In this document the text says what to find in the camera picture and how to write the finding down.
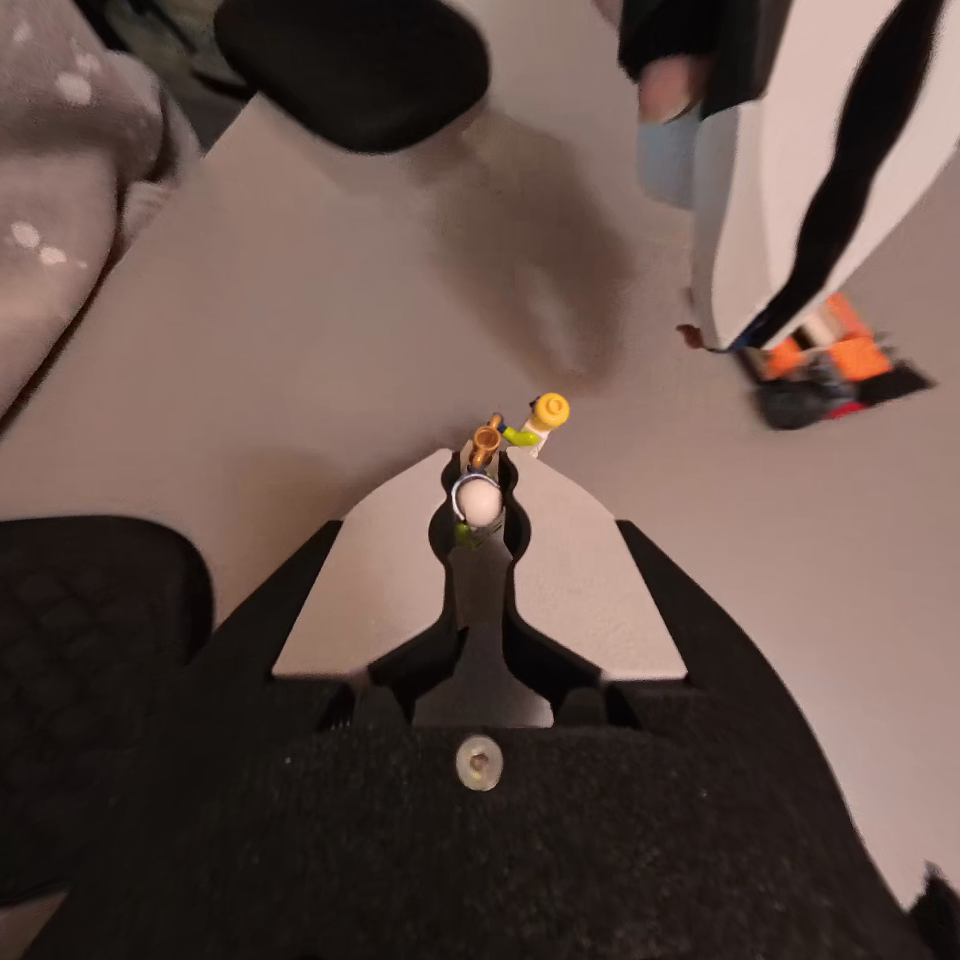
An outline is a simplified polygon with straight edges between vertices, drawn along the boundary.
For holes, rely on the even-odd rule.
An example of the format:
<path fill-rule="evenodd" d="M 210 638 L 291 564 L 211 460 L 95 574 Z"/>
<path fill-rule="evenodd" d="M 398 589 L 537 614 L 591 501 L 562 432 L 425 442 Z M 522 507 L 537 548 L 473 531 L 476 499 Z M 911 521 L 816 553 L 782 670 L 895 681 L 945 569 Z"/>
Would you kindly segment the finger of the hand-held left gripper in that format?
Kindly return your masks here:
<path fill-rule="evenodd" d="M 958 143 L 958 2 L 897 2 L 845 90 L 802 221 L 802 304 L 846 278 L 923 197 Z"/>
<path fill-rule="evenodd" d="M 693 160 L 706 348 L 773 342 L 838 284 L 910 119 L 909 2 L 723 2 Z"/>

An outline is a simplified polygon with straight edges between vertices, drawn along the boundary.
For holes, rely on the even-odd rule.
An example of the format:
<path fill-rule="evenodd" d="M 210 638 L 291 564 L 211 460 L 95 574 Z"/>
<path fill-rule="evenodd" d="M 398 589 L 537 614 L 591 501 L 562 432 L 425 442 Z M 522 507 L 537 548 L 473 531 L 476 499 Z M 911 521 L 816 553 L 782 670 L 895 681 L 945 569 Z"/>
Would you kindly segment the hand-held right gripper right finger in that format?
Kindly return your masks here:
<path fill-rule="evenodd" d="M 503 458 L 521 522 L 513 567 L 521 622 L 598 668 L 602 681 L 678 681 L 679 650 L 614 515 L 524 450 Z"/>

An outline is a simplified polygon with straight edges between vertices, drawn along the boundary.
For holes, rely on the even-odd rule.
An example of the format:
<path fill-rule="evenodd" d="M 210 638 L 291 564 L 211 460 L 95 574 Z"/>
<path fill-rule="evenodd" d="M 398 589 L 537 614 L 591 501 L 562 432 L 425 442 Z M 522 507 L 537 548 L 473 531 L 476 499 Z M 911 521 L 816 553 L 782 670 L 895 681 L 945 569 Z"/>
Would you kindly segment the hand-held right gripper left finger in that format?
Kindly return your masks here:
<path fill-rule="evenodd" d="M 282 649 L 276 679 L 366 679 L 445 610 L 454 543 L 445 447 L 377 486 L 342 519 Z"/>

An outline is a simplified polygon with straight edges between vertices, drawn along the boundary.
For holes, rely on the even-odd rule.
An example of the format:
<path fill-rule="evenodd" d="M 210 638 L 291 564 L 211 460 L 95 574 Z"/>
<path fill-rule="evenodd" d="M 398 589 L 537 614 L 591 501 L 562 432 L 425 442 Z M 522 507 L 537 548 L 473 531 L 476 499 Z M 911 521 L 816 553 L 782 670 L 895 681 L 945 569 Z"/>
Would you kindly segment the green lego minifigure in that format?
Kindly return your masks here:
<path fill-rule="evenodd" d="M 503 528 L 505 507 L 498 482 L 485 471 L 468 469 L 449 496 L 454 517 L 454 546 L 477 549 Z"/>

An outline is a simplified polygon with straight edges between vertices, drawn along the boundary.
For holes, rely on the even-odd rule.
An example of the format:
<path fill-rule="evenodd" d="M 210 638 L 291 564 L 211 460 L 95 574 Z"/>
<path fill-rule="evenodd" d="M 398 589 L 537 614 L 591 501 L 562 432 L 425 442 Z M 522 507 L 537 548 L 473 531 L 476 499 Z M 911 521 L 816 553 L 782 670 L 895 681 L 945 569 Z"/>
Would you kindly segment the orange lego race car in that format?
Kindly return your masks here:
<path fill-rule="evenodd" d="M 930 391 L 936 382 L 901 357 L 844 293 L 808 311 L 775 346 L 736 355 L 752 406 L 774 431 L 836 421 Z"/>

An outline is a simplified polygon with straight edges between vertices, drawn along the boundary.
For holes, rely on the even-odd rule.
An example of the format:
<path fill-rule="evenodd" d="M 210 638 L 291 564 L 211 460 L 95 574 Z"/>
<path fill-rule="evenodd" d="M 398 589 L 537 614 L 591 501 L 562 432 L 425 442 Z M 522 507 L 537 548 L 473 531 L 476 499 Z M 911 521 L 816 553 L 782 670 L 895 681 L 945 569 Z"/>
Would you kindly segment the small tan lego piece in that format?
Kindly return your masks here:
<path fill-rule="evenodd" d="M 502 414 L 494 413 L 487 423 L 477 427 L 462 454 L 462 471 L 467 474 L 486 473 L 500 449 Z"/>

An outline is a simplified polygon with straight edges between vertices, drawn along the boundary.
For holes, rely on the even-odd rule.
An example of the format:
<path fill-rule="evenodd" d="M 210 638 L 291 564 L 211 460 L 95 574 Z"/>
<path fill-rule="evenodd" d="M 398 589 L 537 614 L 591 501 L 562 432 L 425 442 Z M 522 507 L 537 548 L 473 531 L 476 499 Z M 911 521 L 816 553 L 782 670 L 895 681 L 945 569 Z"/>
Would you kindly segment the person's left hand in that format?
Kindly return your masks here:
<path fill-rule="evenodd" d="M 637 80 L 642 125 L 666 125 L 693 109 L 705 96 L 715 58 L 675 54 L 647 64 Z"/>

